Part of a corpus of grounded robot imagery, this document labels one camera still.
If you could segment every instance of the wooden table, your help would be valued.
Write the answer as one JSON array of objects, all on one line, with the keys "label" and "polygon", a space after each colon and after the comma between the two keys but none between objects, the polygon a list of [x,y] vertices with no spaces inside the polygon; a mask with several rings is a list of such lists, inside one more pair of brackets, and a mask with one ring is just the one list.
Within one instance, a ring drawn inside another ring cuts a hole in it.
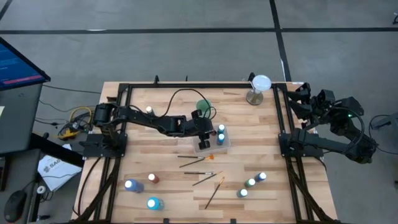
[{"label": "wooden table", "polygon": [[[106,102],[107,96],[116,96],[118,82],[106,82],[100,102]],[[299,85],[287,83],[289,90]],[[132,92],[131,104],[144,110],[151,106],[155,113],[163,114],[174,88],[137,88]],[[228,152],[215,154],[214,160],[206,160],[184,168],[180,165],[192,159],[177,158],[177,155],[193,155],[192,138],[170,138],[159,134],[155,129],[136,124],[128,124],[128,146],[126,155],[121,160],[119,182],[114,201],[112,222],[211,222],[229,223],[236,218],[238,223],[295,223],[292,196],[290,193],[285,159],[280,155],[277,135],[279,123],[272,90],[264,92],[264,101],[259,106],[246,102],[248,89],[242,88],[205,88],[197,89],[217,109],[213,125],[225,124],[231,147]],[[201,97],[193,91],[177,93],[171,104],[169,115],[190,113]],[[282,93],[280,102],[287,123],[286,110]],[[81,185],[96,158],[85,162],[81,175]],[[103,161],[96,165],[89,176],[83,192],[82,210],[88,206],[98,191]],[[308,189],[319,206],[332,218],[336,218],[335,207],[322,164],[314,158],[303,158]],[[185,171],[223,171],[220,175],[204,181],[197,186],[192,184],[205,178],[205,175],[187,175]],[[257,173],[265,172],[267,179],[249,189],[248,196],[237,198],[238,189],[244,188],[244,181]],[[158,184],[147,180],[150,173],[160,177]],[[222,177],[225,181],[216,193],[210,206],[205,205]],[[145,191],[140,194],[124,189],[124,181],[136,179],[145,184]],[[164,200],[163,211],[151,211],[146,208],[149,197]],[[108,194],[103,200],[101,218],[105,217]]]}]

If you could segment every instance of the gray floor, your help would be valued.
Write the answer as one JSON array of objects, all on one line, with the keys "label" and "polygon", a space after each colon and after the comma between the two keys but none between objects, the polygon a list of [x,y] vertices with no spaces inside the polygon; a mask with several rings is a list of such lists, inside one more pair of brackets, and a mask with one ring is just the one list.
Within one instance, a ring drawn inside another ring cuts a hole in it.
[{"label": "gray floor", "polygon": [[[277,0],[282,27],[390,27],[394,0]],[[1,30],[136,29],[172,27],[273,27],[268,1],[260,0],[13,0]],[[222,80],[263,73],[284,81],[274,33],[3,35],[51,77],[53,86],[100,91],[105,81]],[[354,96],[372,116],[398,111],[398,32],[283,34],[293,81],[309,82],[337,98]],[[60,109],[95,105],[98,95],[44,88],[42,101]],[[41,118],[68,113],[40,105]],[[35,124],[35,131],[57,129]],[[338,139],[319,127],[319,133]],[[374,132],[381,148],[398,152],[396,130]],[[377,152],[359,165],[338,154],[325,156],[339,219],[351,223],[396,223],[398,156]],[[40,207],[48,222],[70,218],[79,178]]]}]

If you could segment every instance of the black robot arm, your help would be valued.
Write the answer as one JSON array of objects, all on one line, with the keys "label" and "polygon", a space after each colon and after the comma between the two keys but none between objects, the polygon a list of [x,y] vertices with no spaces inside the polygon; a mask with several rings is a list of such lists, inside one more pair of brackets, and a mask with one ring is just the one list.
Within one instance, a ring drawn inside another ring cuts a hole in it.
[{"label": "black robot arm", "polygon": [[130,106],[117,106],[112,103],[97,105],[94,112],[93,124],[101,129],[103,144],[111,147],[119,146],[119,134],[116,126],[128,122],[140,124],[158,130],[159,133],[170,137],[200,138],[199,148],[210,147],[207,139],[214,131],[211,120],[200,117],[201,111],[191,113],[192,119],[187,121],[186,116],[155,116],[139,110],[133,110]]},{"label": "black robot arm", "polygon": [[[364,125],[361,130],[355,127],[351,118],[364,114],[363,108],[353,97],[335,100],[330,90],[322,90],[317,96],[311,97],[311,88],[305,83],[295,92],[288,92],[289,106],[293,109],[302,123],[302,128],[296,128],[291,134],[282,133],[279,141],[284,156],[315,156],[323,155],[321,149],[337,152],[358,163],[370,163],[376,151],[376,142],[364,134]],[[320,124],[330,124],[330,131],[338,136],[351,140],[344,144],[307,131]]]}]

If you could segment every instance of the paint bottle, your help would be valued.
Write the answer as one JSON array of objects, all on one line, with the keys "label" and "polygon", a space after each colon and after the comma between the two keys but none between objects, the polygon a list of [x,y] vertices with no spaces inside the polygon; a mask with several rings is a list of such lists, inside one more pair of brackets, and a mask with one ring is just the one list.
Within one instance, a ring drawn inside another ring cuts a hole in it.
[{"label": "paint bottle", "polygon": [[224,138],[225,138],[224,134],[219,134],[217,136],[217,145],[222,145],[224,143]]},{"label": "paint bottle", "polygon": [[248,190],[246,190],[246,189],[241,189],[241,190],[239,190],[239,191],[236,193],[236,195],[237,195],[238,197],[246,197],[246,196],[248,195]]},{"label": "paint bottle", "polygon": [[253,178],[250,178],[249,180],[245,181],[244,186],[245,187],[253,187],[254,184],[256,184],[256,181]]},{"label": "paint bottle", "polygon": [[159,177],[156,176],[155,174],[149,174],[148,179],[154,184],[158,183],[160,180]]},{"label": "paint bottle", "polygon": [[134,179],[129,179],[124,183],[124,188],[128,191],[141,193],[144,191],[144,184],[142,184]]},{"label": "paint bottle", "polygon": [[220,124],[219,126],[218,126],[218,134],[224,134],[224,130],[225,130],[225,125],[223,125],[223,124]]},{"label": "paint bottle", "polygon": [[154,110],[152,109],[151,106],[147,106],[146,111],[147,111],[148,114],[150,114],[152,116],[155,116],[155,112],[154,112]]},{"label": "paint bottle", "polygon": [[164,208],[164,202],[162,199],[150,197],[147,201],[147,208],[150,210],[162,210]]},{"label": "paint bottle", "polygon": [[255,180],[256,182],[260,182],[260,181],[265,180],[266,178],[267,178],[267,174],[266,174],[265,172],[261,172],[261,173],[257,174],[257,175],[254,177],[254,180]]}]

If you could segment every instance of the red paint bottle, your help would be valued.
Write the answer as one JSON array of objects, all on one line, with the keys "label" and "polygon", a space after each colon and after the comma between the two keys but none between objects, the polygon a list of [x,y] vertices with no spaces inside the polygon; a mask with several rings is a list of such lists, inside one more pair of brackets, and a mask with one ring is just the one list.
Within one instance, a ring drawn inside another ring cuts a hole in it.
[{"label": "red paint bottle", "polygon": [[149,174],[148,179],[154,184],[158,183],[160,180],[159,177],[156,176],[155,174]]}]

